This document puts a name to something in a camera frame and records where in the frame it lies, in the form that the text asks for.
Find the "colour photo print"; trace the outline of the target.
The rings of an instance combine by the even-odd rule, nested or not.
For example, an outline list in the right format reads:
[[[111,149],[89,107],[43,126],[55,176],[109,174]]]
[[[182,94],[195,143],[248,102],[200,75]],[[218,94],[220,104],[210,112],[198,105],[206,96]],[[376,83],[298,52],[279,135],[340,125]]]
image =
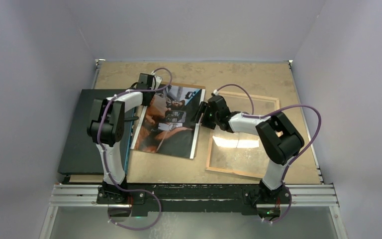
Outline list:
[[[144,107],[131,149],[193,159],[199,126],[191,121],[205,89],[167,86]]]

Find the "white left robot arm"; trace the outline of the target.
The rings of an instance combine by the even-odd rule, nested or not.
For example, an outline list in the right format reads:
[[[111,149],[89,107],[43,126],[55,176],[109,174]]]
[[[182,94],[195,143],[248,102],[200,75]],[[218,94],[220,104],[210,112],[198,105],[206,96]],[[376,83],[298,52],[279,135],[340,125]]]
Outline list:
[[[160,82],[154,72],[141,73],[138,82],[124,92],[93,101],[87,134],[96,144],[103,165],[100,193],[117,204],[128,199],[126,173],[120,153],[125,113],[138,106],[149,106]]]

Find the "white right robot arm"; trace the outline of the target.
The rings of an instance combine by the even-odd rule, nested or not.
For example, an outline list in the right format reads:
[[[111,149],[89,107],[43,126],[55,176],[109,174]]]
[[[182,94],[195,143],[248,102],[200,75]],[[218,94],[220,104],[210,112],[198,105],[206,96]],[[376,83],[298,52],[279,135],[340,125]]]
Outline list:
[[[260,181],[259,195],[267,203],[279,196],[290,162],[305,145],[299,131],[282,111],[265,116],[231,111],[220,95],[201,102],[191,121],[209,129],[219,127],[229,133],[247,133],[260,138],[269,162]]]

